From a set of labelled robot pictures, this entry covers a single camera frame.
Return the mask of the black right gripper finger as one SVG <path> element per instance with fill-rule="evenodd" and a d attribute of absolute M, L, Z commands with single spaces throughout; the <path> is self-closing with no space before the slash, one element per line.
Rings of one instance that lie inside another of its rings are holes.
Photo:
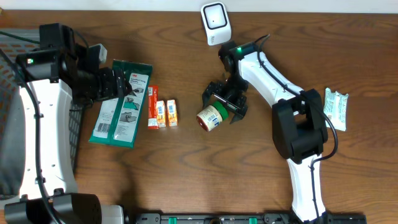
<path fill-rule="evenodd" d="M 203 108 L 207 107 L 211 95 L 216 94 L 216 95 L 220 96 L 222 91 L 223 91 L 223 83 L 222 82 L 220 82 L 220 81 L 210 82 L 202 94 Z"/>
<path fill-rule="evenodd" d="M 230 124 L 240 121 L 245 117 L 246 112 L 248 110 L 246 100 L 247 100 L 247 97 L 244 95 L 241 95 L 241 96 L 237 97 L 237 99 L 234 101 L 233 105 L 235 105 L 236 109 L 233 112 L 234 116 L 233 116 Z"/>

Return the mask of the white green packet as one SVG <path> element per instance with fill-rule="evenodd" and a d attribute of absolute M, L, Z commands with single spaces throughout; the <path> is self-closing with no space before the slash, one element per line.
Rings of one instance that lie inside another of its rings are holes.
<path fill-rule="evenodd" d="M 121 69 L 132 92 L 102 102 L 89 142 L 133 148 L 153 66 L 115 60 L 113 68 Z"/>

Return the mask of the orange tissue pack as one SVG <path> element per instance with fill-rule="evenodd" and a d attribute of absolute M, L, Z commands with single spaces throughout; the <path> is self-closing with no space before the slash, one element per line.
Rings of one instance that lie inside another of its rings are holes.
<path fill-rule="evenodd" d="M 175 100 L 167 101 L 167 116 L 170 127 L 178 125 L 177 105 Z"/>
<path fill-rule="evenodd" d="M 158 127 L 166 127 L 165 103 L 164 101 L 157 101 L 156 103 L 156 119 Z"/>

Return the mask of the red orange stick packet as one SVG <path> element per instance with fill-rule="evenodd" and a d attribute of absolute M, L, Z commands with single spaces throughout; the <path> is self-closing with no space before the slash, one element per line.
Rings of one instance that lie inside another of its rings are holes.
<path fill-rule="evenodd" d="M 157 123 L 157 110 L 156 110 L 156 104 L 158 101 L 158 91 L 159 89 L 157 85 L 148 86 L 148 106 L 149 106 L 148 129 L 159 128 L 159 125 Z"/>

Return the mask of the light green tissue packet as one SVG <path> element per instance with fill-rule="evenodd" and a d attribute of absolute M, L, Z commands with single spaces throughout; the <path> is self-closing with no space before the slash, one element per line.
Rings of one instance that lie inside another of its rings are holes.
<path fill-rule="evenodd" d="M 346 131 L 346 111 L 349 94 L 332 92 L 325 89 L 325 105 L 323 112 L 327 115 L 335 129 Z"/>

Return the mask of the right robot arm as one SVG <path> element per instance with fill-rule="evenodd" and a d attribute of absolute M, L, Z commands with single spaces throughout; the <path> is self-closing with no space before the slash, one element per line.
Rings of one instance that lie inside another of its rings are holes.
<path fill-rule="evenodd" d="M 211 82 L 202 94 L 203 109 L 197 121 L 211 131 L 232 116 L 242 120 L 248 110 L 245 92 L 253 86 L 272 109 L 272 140 L 289 166 L 293 187 L 295 223 L 323 223 L 326 208 L 320 187 L 320 160 L 328 140 L 320 94 L 288 81 L 255 42 L 221 45 L 218 56 L 230 74 Z"/>

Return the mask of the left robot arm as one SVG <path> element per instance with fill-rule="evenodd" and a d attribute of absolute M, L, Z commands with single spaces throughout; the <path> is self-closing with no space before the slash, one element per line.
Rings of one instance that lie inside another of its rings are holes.
<path fill-rule="evenodd" d="M 39 48 L 11 63 L 25 119 L 25 165 L 19 201 L 4 207 L 7 223 L 128 223 L 120 205 L 78 191 L 70 156 L 70 110 L 124 98 L 123 71 L 105 67 L 106 49 L 75 42 L 63 24 L 39 27 Z"/>

